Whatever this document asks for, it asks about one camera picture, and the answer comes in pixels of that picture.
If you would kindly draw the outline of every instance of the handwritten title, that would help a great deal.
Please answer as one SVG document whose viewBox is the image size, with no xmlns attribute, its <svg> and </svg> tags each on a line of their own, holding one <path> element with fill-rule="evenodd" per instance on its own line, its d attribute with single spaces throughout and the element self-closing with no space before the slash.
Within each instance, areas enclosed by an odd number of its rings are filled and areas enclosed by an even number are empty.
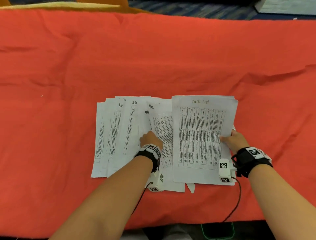
<svg viewBox="0 0 316 240">
<path fill-rule="evenodd" d="M 192 99 L 192 103 L 201 103 L 201 100 L 194 100 Z M 209 103 L 209 100 L 205 101 L 205 100 L 202 100 L 202 103 L 205 103 L 205 104 L 208 104 Z"/>
</svg>

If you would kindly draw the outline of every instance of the black wrist strap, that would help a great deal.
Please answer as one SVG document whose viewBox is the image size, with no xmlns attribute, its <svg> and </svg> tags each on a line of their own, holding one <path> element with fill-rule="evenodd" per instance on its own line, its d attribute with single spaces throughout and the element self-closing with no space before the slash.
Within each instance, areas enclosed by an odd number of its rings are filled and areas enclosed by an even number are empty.
<svg viewBox="0 0 316 240">
<path fill-rule="evenodd" d="M 158 165 L 160 164 L 160 157 L 158 158 L 158 160 L 156 160 L 155 157 L 153 156 L 153 154 L 150 152 L 147 152 L 147 151 L 139 151 L 135 155 L 135 157 L 137 157 L 137 156 L 145 156 L 153 162 L 153 170 L 151 171 L 152 173 L 157 170 Z"/>
<path fill-rule="evenodd" d="M 255 159 L 246 150 L 246 148 L 240 149 L 234 156 L 232 156 L 235 167 L 237 168 L 237 177 L 248 177 L 251 170 L 260 164 L 266 164 L 273 167 L 267 158 Z"/>
</svg>

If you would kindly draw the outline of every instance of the black cable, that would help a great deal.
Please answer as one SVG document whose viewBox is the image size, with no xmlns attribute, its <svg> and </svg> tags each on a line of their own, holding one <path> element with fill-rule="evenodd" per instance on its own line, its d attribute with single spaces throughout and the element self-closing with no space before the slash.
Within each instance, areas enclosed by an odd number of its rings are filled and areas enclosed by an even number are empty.
<svg viewBox="0 0 316 240">
<path fill-rule="evenodd" d="M 146 188 L 149 186 L 149 184 L 147 184 L 147 186 L 145 187 L 145 189 L 144 189 L 142 195 L 140 196 L 140 199 L 138 200 L 138 203 L 136 204 L 136 207 L 134 208 L 134 211 L 132 212 L 132 214 L 135 212 L 135 210 L 136 210 L 136 208 L 137 208 L 137 206 L 138 206 L 140 200 L 142 199 L 142 197 L 143 197 L 143 195 L 144 195 L 144 193 L 145 193 L 145 190 L 146 190 Z"/>
<path fill-rule="evenodd" d="M 237 209 L 237 207 L 239 205 L 240 198 L 241 198 L 241 185 L 240 185 L 240 182 L 236 178 L 234 178 L 234 177 L 232 177 L 232 178 L 235 179 L 237 181 L 237 183 L 239 184 L 239 198 L 238 198 L 238 202 L 237 202 L 236 207 L 231 211 L 231 213 L 225 218 L 225 220 L 223 222 L 225 222 L 234 213 L 234 211 Z"/>
</svg>

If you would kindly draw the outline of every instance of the left hand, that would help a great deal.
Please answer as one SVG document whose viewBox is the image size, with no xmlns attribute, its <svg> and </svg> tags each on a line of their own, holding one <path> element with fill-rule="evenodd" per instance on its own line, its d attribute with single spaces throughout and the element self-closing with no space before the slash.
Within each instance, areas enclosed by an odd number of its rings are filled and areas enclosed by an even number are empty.
<svg viewBox="0 0 316 240">
<path fill-rule="evenodd" d="M 162 150 L 163 147 L 162 141 L 152 131 L 145 133 L 142 137 L 140 137 L 139 141 L 141 147 L 146 144 L 154 144 L 158 146 L 160 150 Z"/>
</svg>

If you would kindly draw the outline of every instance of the paper stack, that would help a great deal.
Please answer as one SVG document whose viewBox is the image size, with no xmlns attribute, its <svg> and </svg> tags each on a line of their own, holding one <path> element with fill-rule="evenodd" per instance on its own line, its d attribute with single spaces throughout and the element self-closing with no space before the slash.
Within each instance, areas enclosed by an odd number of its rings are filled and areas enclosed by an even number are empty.
<svg viewBox="0 0 316 240">
<path fill-rule="evenodd" d="M 115 97 L 97 103 L 91 177 L 109 177 L 133 159 L 139 138 L 152 130 L 163 142 L 163 190 L 185 183 L 234 185 L 218 177 L 218 161 L 230 159 L 219 136 L 229 136 L 238 101 L 233 96 Z"/>
</svg>

